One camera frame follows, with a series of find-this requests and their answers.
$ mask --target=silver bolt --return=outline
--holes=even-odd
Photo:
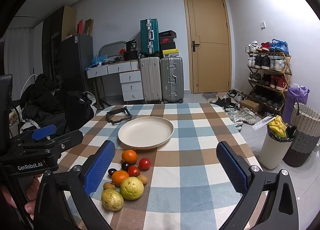
[[[285,176],[287,176],[289,174],[289,172],[286,169],[282,169],[281,173]]]
[[[81,170],[81,165],[75,165],[75,166],[73,166],[72,170],[73,170],[73,171],[79,171],[79,170]]]
[[[254,171],[254,172],[258,172],[260,169],[257,165],[252,165],[251,166],[251,169]]]

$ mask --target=yellow plastic bag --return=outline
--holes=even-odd
[[[287,134],[285,133],[285,130],[287,129],[287,127],[283,123],[281,116],[277,115],[276,118],[270,121],[269,123],[267,123],[267,125],[276,136],[282,137],[282,138],[287,137]]]

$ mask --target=door lock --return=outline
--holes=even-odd
[[[196,51],[196,46],[200,46],[200,44],[197,44],[195,41],[192,41],[192,51]]]

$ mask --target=door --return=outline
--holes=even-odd
[[[187,0],[187,4],[193,93],[226,92],[230,80],[230,49],[224,1]]]

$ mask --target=red cherry tomato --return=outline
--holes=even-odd
[[[130,177],[138,177],[140,175],[140,170],[136,166],[130,166],[128,169],[128,174]]]
[[[148,159],[148,158],[142,158],[140,161],[139,161],[139,166],[142,168],[142,169],[149,169],[151,167],[151,161]]]

